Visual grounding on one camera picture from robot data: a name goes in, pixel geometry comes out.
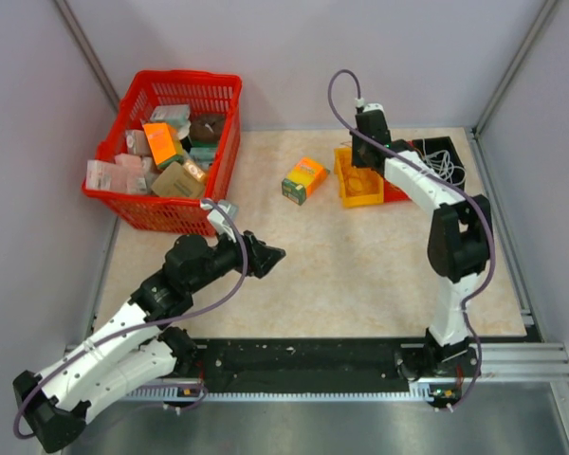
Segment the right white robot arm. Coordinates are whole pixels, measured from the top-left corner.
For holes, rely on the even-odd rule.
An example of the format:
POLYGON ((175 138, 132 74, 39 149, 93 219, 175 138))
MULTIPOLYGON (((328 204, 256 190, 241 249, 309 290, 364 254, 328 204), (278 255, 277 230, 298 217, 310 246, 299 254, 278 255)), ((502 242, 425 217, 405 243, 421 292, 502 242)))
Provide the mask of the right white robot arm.
POLYGON ((422 354, 403 357, 401 372, 446 374, 468 352, 470 295, 493 250, 490 204, 482 194, 467 199, 412 145, 392 141, 380 104, 358 99, 355 120, 352 164, 384 177, 431 217, 427 256, 439 278, 437 307, 422 354))

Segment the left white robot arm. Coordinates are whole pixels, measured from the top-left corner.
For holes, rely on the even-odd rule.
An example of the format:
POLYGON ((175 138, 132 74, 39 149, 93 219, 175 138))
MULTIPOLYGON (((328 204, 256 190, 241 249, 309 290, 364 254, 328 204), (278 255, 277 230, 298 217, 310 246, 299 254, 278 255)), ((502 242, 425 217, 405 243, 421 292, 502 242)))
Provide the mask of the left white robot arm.
POLYGON ((232 271, 261 279, 284 257, 250 231, 221 234, 214 246, 200 235, 179 237, 162 267, 96 333, 61 360, 14 379, 14 433, 22 438, 25 422, 46 453, 59 452, 124 395, 190 373, 196 346, 175 323, 193 307, 193 294, 232 271))

